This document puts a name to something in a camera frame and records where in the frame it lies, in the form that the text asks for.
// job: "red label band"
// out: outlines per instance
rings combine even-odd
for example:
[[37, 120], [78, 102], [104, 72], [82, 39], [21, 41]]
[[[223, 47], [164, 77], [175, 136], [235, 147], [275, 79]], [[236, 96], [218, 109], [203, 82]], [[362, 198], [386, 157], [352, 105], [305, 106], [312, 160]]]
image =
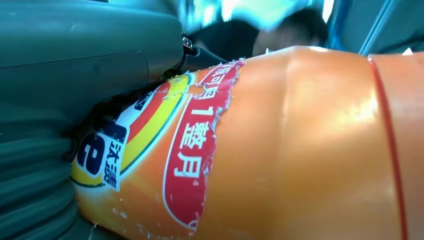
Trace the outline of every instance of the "red label band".
[[215, 125], [230, 103], [230, 90], [242, 65], [243, 61], [219, 65], [204, 77], [198, 84], [203, 92], [189, 97], [173, 136], [162, 194], [169, 214], [188, 229], [196, 229], [203, 212]]

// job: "person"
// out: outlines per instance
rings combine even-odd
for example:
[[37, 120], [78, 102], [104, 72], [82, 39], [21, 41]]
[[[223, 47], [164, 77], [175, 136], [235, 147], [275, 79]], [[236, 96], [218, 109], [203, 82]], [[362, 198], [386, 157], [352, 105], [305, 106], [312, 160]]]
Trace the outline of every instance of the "person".
[[189, 38], [199, 47], [232, 61], [291, 46], [323, 46], [328, 30], [319, 11], [305, 8], [286, 17], [271, 31], [259, 30], [243, 20], [218, 22]]

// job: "red stripe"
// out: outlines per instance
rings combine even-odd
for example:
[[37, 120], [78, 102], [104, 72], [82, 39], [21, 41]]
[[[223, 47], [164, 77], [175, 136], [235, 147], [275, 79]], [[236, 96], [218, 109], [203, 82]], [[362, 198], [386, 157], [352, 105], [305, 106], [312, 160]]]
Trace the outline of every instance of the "red stripe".
[[170, 90], [170, 83], [164, 82], [156, 91], [153, 93], [151, 101], [147, 107], [140, 114], [140, 116], [129, 126], [128, 143], [144, 128], [158, 110], [159, 106], [164, 101], [164, 98], [168, 95]]
[[393, 165], [394, 181], [395, 181], [396, 189], [397, 189], [397, 200], [399, 203], [399, 215], [400, 215], [402, 239], [408, 240], [407, 215], [405, 211], [404, 190], [402, 186], [401, 168], [399, 165], [399, 157], [398, 157], [398, 150], [396, 146], [396, 137], [395, 137], [395, 131], [393, 128], [392, 115], [390, 112], [390, 107], [389, 107], [386, 91], [385, 91], [379, 70], [377, 68], [377, 65], [371, 57], [368, 58], [368, 62], [369, 62], [369, 65], [371, 66], [372, 73], [374, 74], [378, 100], [380, 102], [382, 114], [384, 117], [384, 125], [387, 131], [388, 144], [390, 147], [390, 155], [391, 155], [391, 161]]

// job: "dark clothing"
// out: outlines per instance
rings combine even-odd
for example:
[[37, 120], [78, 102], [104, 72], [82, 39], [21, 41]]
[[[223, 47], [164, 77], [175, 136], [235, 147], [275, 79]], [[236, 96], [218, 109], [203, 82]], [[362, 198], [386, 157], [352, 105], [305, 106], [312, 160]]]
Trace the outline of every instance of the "dark clothing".
[[252, 57], [259, 31], [242, 20], [218, 22], [189, 36], [193, 43], [200, 41], [210, 52], [227, 61]]

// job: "plastic bottle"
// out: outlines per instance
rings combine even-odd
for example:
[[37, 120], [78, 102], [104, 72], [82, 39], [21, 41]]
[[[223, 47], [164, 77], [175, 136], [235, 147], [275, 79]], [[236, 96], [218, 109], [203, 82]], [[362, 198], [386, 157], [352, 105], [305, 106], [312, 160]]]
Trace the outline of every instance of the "plastic bottle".
[[297, 47], [173, 78], [83, 141], [81, 213], [130, 239], [420, 239], [423, 65]]

